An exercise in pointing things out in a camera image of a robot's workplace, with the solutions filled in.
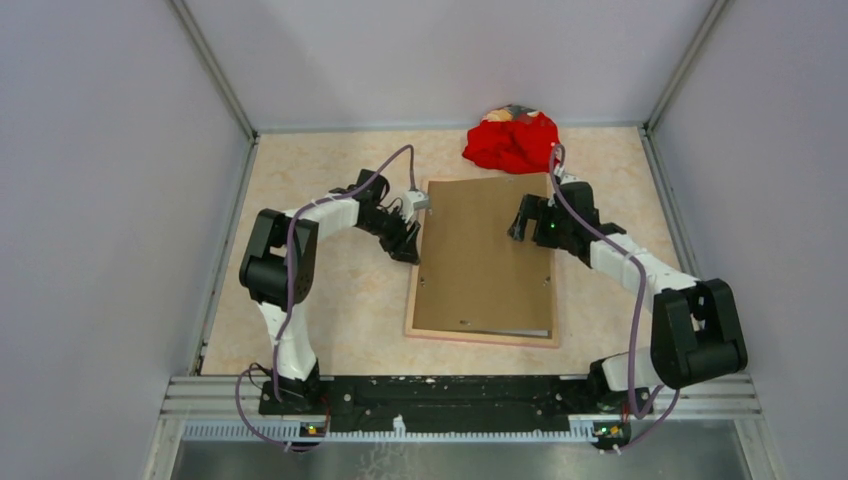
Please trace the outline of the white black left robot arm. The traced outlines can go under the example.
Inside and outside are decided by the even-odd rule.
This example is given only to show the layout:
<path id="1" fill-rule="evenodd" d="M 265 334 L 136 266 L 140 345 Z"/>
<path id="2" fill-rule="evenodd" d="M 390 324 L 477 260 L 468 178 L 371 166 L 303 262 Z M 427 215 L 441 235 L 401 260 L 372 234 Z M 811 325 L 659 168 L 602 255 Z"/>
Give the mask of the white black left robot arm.
<path id="1" fill-rule="evenodd" d="M 239 282 L 258 305 L 272 347 L 271 393 L 297 413 L 319 404 L 318 360 L 312 349 L 304 301 L 315 279 L 319 244 L 348 229 L 377 240 L 398 262 L 417 265 L 421 228 L 417 214 L 428 208 L 428 195 L 417 187 L 385 205 L 388 180 L 361 170 L 356 183 L 336 188 L 287 211 L 261 210 L 255 219 L 239 269 Z"/>

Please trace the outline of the seascape photo print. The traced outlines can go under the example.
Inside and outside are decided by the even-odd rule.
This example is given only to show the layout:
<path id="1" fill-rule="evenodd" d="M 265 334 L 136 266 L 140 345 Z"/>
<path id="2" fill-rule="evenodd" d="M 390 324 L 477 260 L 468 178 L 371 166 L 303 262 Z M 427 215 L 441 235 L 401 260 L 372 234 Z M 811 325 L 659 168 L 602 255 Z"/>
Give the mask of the seascape photo print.
<path id="1" fill-rule="evenodd" d="M 511 330 L 471 330 L 471 333 L 482 335 L 510 336 L 510 337 L 527 337 L 527 338 L 551 338 L 551 330 L 530 330 L 530 329 L 511 329 Z"/>

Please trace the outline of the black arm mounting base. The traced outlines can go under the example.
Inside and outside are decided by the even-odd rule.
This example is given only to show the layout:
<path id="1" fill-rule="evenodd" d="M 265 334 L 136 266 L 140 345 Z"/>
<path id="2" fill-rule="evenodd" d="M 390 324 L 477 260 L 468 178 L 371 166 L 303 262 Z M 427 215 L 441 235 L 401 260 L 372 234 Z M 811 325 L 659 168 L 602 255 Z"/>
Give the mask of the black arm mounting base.
<path id="1" fill-rule="evenodd" d="M 411 433 L 565 432 L 571 417 L 617 415 L 628 400 L 594 375 L 335 376 L 308 386 L 276 398 L 265 382 L 259 413 L 319 416 L 333 433 L 387 432 L 395 420 Z"/>

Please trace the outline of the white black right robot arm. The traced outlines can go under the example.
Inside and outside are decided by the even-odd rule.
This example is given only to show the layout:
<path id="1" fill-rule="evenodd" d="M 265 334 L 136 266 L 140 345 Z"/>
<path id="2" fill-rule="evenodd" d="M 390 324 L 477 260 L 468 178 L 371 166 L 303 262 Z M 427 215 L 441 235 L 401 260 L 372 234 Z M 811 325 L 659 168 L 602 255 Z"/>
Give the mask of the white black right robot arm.
<path id="1" fill-rule="evenodd" d="M 651 315 L 648 346 L 630 345 L 591 365 L 586 397 L 594 409 L 614 411 L 628 390 L 679 390 L 747 367 L 731 286 L 681 272 L 621 226 L 602 222 L 589 183 L 566 176 L 550 197 L 524 195 L 508 234 L 521 241 L 528 231 L 537 246 L 563 250 L 615 280 L 635 296 L 635 314 Z"/>

